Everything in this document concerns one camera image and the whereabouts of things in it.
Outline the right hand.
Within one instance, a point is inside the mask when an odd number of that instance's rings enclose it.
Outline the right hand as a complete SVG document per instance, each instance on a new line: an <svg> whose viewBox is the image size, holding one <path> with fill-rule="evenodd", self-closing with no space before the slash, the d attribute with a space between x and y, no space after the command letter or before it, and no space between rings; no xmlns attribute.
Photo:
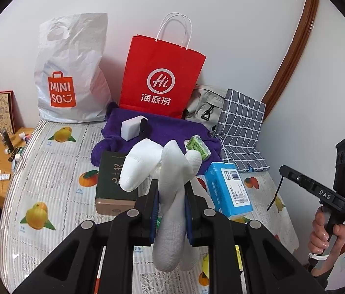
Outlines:
<svg viewBox="0 0 345 294"><path fill-rule="evenodd" d="M308 248L313 254L322 254L324 250L330 249L330 255L338 257L345 244L345 225L335 224L333 227L333 236L336 236L334 245L330 245L330 234L325 229L325 213L322 207L316 211L312 221L312 232L309 236Z"/></svg>

